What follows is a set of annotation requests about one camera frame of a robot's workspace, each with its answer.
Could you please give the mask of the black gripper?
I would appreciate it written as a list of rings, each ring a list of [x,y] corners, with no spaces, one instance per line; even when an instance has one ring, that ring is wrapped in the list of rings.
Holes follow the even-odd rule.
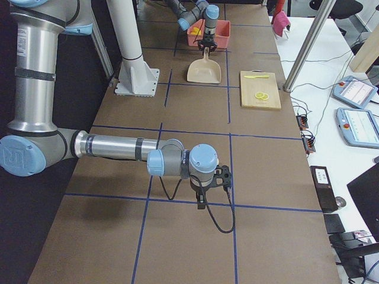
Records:
[[[205,209],[206,208],[206,198],[204,193],[206,193],[211,188],[223,187],[223,190],[229,195],[231,188],[231,172],[228,166],[222,165],[217,166],[213,175],[212,180],[209,184],[201,186],[194,179],[190,178],[191,188],[196,192],[197,198],[197,209]]]
[[[199,51],[204,54],[204,49],[209,48],[209,54],[214,52],[217,48],[217,43],[214,41],[215,34],[204,34],[201,40],[197,41]]]

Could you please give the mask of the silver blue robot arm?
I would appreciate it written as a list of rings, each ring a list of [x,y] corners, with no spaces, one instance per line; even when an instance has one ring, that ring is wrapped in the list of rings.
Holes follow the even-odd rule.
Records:
[[[189,11],[177,0],[167,0],[164,3],[176,15],[182,31],[188,30],[198,20],[204,20],[203,39],[195,41],[200,51],[208,50],[208,54],[215,51],[217,48],[215,37],[219,18],[218,6],[209,4],[207,1],[197,1],[195,7]]]
[[[15,67],[15,118],[7,125],[9,135],[1,138],[1,167],[8,173],[26,177],[38,174],[61,160],[82,156],[111,160],[147,162],[147,171],[159,176],[169,200],[175,198],[182,180],[190,179],[198,209],[210,212],[206,191],[222,186],[232,207],[231,173],[219,166],[215,149],[199,144],[185,150],[177,139],[151,140],[88,134],[58,128],[52,121],[58,36],[90,35],[94,23],[91,1],[8,1],[10,14],[18,25]],[[184,24],[205,18],[213,24],[218,8],[197,1],[192,11],[179,1],[165,1]],[[117,95],[152,97],[160,71],[145,62],[132,1],[107,1],[123,61]],[[169,196],[162,176],[180,177]]]

